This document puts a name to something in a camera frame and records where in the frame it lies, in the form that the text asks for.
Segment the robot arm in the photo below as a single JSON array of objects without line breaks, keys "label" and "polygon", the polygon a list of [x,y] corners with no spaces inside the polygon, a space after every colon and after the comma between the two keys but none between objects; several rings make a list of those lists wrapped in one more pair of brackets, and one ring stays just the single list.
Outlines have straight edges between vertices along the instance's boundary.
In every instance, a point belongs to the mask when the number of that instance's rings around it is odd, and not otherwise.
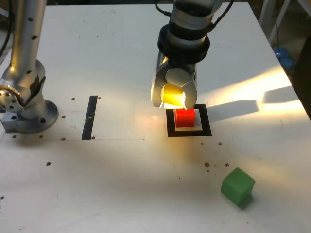
[{"label": "robot arm", "polygon": [[0,79],[7,132],[40,132],[56,122],[55,104],[42,95],[45,69],[36,59],[46,0],[18,0],[11,63]]},{"label": "robot arm", "polygon": [[207,54],[207,33],[213,29],[211,20],[221,4],[222,0],[174,1],[170,23],[160,30],[158,39],[159,55],[151,89],[154,106],[194,107],[196,63]]}]

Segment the table surface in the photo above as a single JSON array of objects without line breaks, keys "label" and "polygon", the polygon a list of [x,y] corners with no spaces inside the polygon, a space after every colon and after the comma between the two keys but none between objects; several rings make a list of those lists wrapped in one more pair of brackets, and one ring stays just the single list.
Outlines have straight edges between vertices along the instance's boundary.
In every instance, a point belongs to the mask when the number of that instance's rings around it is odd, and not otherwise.
[{"label": "table surface", "polygon": [[[310,120],[248,3],[208,34],[198,64],[210,137],[168,138],[165,110],[151,104],[168,21],[153,5],[47,7],[38,60],[60,117],[15,139],[0,127],[0,232],[310,231]],[[91,95],[95,140],[82,141]],[[244,210],[220,192],[236,167],[256,180]]]}]

